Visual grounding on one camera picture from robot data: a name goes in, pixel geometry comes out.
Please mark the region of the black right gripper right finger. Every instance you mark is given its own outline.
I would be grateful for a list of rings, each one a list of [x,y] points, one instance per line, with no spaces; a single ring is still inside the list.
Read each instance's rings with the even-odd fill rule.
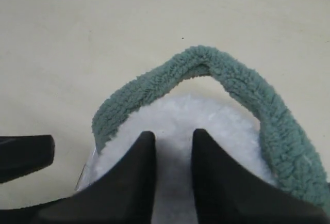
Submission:
[[[199,223],[327,223],[321,208],[250,173],[205,129],[193,132],[192,184]]]

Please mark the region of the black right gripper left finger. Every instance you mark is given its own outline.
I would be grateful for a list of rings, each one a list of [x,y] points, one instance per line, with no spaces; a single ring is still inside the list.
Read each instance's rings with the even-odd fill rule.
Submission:
[[[42,209],[34,223],[151,223],[157,181],[156,141],[142,132],[124,156],[79,193]]]

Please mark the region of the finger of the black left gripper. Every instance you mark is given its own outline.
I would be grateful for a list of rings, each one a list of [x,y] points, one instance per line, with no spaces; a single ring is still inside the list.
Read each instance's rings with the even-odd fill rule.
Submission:
[[[50,166],[55,157],[52,135],[2,136],[1,183]]]

